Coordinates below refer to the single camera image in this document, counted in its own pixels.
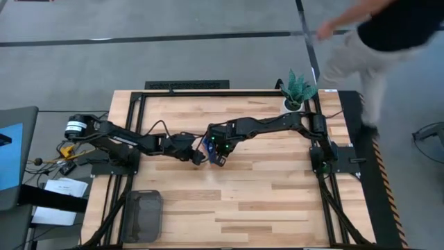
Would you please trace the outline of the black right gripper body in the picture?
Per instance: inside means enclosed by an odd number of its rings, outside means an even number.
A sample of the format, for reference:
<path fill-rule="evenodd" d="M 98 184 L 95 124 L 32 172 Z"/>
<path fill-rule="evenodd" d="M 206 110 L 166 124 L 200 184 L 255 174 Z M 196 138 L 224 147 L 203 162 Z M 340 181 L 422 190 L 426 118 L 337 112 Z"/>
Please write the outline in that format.
<path fill-rule="evenodd" d="M 237 145 L 232 137 L 232 128 L 225 124 L 210 124 L 207 128 L 207 138 L 217 155 L 229 155 Z"/>

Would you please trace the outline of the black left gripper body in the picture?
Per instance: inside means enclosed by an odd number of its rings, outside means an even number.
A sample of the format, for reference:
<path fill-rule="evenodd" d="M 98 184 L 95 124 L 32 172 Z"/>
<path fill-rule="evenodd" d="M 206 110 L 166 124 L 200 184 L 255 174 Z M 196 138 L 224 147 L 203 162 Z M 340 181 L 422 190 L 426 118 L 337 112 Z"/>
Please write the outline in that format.
<path fill-rule="evenodd" d="M 178 160 L 190 160 L 194 157 L 192 144 L 195 137 L 188 133 L 174 134 L 161 139 L 161 147 L 164 156 L 176 158 Z"/>

